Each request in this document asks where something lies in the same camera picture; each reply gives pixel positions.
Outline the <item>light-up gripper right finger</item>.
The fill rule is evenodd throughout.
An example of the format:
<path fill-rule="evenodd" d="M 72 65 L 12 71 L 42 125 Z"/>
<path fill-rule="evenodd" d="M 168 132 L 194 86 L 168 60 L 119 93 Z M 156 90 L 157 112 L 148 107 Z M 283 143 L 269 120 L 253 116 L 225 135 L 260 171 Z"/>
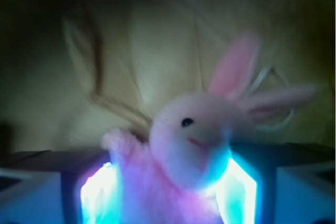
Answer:
<path fill-rule="evenodd" d="M 320 144 L 231 145 L 217 187 L 224 223 L 335 223 L 335 150 Z"/>

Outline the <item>light-up gripper left finger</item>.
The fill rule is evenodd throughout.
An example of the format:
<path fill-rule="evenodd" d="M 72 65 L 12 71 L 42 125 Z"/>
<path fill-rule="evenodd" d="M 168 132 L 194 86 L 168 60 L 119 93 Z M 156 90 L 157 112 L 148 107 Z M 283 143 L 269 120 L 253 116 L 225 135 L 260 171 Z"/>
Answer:
<path fill-rule="evenodd" d="M 1 163 L 1 223 L 118 223 L 107 151 L 18 152 Z"/>

